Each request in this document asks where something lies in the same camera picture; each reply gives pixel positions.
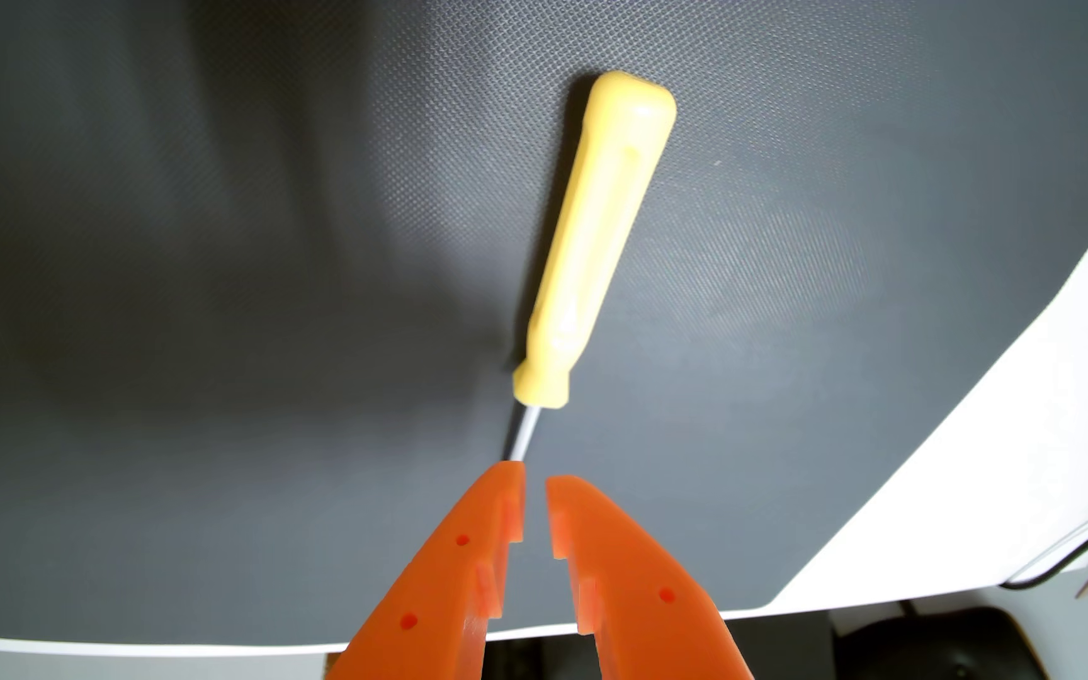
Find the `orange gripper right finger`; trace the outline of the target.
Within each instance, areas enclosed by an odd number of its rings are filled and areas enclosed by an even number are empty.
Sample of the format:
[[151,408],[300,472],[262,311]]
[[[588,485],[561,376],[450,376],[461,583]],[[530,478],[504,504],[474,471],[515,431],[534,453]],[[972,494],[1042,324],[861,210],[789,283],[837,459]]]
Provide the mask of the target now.
[[703,588],[594,484],[547,480],[552,554],[605,679],[753,679]]

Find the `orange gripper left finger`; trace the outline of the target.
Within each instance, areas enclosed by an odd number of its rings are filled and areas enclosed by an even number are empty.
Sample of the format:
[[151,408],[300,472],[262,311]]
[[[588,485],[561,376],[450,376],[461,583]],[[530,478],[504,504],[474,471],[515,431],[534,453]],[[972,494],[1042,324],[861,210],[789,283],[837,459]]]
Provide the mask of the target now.
[[480,679],[523,537],[526,467],[495,463],[426,537],[326,679]]

